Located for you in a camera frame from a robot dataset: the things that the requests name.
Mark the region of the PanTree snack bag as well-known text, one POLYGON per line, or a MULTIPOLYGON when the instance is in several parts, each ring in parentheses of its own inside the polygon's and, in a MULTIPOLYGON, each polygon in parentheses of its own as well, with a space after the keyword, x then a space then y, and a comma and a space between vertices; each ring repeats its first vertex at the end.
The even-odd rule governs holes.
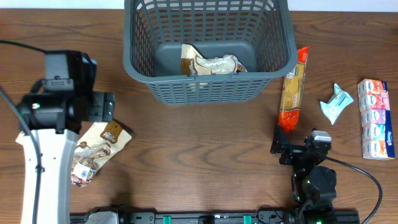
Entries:
POLYGON ((194 46, 188 44, 182 45, 180 68, 181 73, 188 76, 227 75, 248 71, 234 55, 206 59, 194 46))
POLYGON ((88 185, 96 173, 132 139, 119 123, 95 122, 78 140, 71 168, 71 183, 88 185))

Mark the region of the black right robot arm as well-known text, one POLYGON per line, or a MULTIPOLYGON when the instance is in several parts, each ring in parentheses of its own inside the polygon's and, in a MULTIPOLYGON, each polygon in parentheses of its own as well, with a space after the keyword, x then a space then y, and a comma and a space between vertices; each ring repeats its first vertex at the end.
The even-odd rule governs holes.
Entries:
POLYGON ((289 143, 281 126, 274 129, 270 153, 292 166, 293 199, 298 205, 283 216, 284 223, 338 223, 332 202, 336 198, 336 172, 320 164, 331 149, 331 136, 314 129, 302 145, 289 143))

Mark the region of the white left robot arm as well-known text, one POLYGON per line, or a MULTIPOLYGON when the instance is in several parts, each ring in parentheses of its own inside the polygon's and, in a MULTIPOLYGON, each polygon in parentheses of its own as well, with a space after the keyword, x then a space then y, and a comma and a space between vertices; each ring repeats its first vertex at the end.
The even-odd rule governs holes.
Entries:
POLYGON ((84 121, 109 122, 115 95, 29 93, 17 106, 23 131, 25 181, 22 223, 69 223, 71 166, 84 121))

